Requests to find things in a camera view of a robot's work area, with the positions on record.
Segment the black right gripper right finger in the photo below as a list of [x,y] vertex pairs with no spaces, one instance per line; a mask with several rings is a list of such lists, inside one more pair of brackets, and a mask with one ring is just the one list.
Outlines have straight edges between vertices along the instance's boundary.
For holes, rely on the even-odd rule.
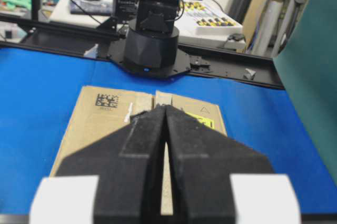
[[268,158],[166,106],[173,211],[183,223],[235,223],[230,174],[274,173]]

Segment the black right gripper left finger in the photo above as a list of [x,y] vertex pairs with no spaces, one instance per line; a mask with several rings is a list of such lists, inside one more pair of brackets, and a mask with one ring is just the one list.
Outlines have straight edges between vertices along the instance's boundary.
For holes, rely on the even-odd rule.
[[65,157],[56,176],[98,175],[94,223],[154,223],[161,211],[165,107]]

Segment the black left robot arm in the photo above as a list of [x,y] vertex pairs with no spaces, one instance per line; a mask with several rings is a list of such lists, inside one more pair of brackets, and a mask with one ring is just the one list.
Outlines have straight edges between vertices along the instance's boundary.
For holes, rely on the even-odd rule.
[[137,0],[129,23],[123,66],[134,74],[169,77],[191,70],[190,56],[179,50],[175,22],[185,10],[183,0]]

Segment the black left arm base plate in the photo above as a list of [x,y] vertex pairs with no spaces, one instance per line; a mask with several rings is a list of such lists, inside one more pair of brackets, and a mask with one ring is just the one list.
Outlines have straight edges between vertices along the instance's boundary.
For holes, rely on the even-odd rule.
[[212,73],[208,61],[200,56],[188,55],[182,50],[177,51],[175,63],[162,69],[151,69],[148,66],[138,66],[128,62],[124,58],[124,50],[121,45],[111,44],[108,49],[108,58],[124,71],[142,77],[154,79],[168,79],[169,77],[187,73]]

